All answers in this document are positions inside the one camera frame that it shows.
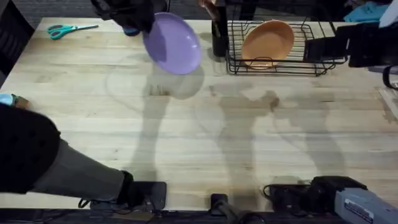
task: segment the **purple bowl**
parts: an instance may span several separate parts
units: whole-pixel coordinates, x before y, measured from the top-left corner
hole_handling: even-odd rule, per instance
[[[199,40],[182,18],[169,12],[156,13],[151,32],[143,36],[149,56],[163,70],[184,75],[200,65]]]

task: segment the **blue cloth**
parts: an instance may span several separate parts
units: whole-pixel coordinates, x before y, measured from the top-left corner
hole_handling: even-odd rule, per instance
[[[366,4],[357,7],[344,17],[346,22],[379,22],[388,5],[379,5],[369,1]]]

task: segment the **scissor blade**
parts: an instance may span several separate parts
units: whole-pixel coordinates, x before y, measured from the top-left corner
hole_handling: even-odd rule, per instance
[[[84,26],[84,27],[78,26],[78,27],[76,28],[76,30],[81,30],[81,29],[92,29],[92,28],[97,28],[97,27],[99,27],[99,25]]]

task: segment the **black cup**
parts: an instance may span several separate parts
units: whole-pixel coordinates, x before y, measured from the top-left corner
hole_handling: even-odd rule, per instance
[[[217,10],[220,14],[220,19],[211,22],[213,54],[216,57],[225,57],[228,46],[226,9],[224,6],[218,6]]]

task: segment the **orange bowl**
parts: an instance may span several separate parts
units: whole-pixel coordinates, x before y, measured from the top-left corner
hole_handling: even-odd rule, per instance
[[[244,60],[283,60],[292,50],[294,43],[293,29],[282,21],[267,21],[257,26],[243,42],[242,59]],[[277,62],[245,62],[254,69],[266,69]]]

